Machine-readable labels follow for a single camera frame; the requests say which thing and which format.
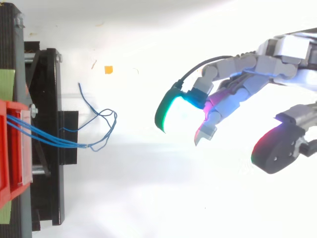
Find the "white background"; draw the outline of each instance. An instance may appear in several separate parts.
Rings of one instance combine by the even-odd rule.
[[[197,63],[255,50],[274,35],[316,26],[311,0],[15,0],[25,41],[56,48],[64,110],[118,113],[99,153],[65,166],[66,220],[42,222],[36,238],[315,238],[316,156],[275,175],[250,163],[276,113],[316,97],[269,85],[224,120],[211,142],[193,146],[156,129],[154,114],[174,81]],[[105,75],[104,66],[114,72]],[[195,80],[188,79],[185,88]],[[101,138],[102,120],[79,133]]]

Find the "bolt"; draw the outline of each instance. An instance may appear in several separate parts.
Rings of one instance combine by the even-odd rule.
[[[36,114],[39,113],[39,110],[35,107],[34,104],[31,105],[30,110],[31,110],[31,117],[32,118],[35,118]]]
[[[22,17],[22,14],[21,14],[21,13],[17,14],[17,16],[16,16],[15,19],[14,19],[14,23],[15,23],[15,25],[16,25],[18,28],[21,28],[21,29],[24,28],[24,25],[23,25],[23,17]]]
[[[56,54],[56,62],[57,63],[63,63],[63,56],[60,54]]]

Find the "green tape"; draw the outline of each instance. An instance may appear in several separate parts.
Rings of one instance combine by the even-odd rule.
[[[14,69],[0,69],[0,100],[12,101],[14,75]]]
[[[0,69],[0,100],[12,101],[14,86],[14,69]],[[11,201],[0,209],[0,224],[10,224]]]
[[[0,224],[10,224],[11,201],[7,202],[0,210]]]

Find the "red clamp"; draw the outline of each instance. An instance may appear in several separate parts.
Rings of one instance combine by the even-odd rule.
[[[7,115],[31,121],[26,105],[0,100],[0,208],[22,194],[32,182],[32,139],[7,125]]]

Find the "orange speck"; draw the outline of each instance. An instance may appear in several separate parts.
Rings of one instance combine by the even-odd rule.
[[[112,66],[105,66],[105,73],[106,74],[112,74],[113,67]]]

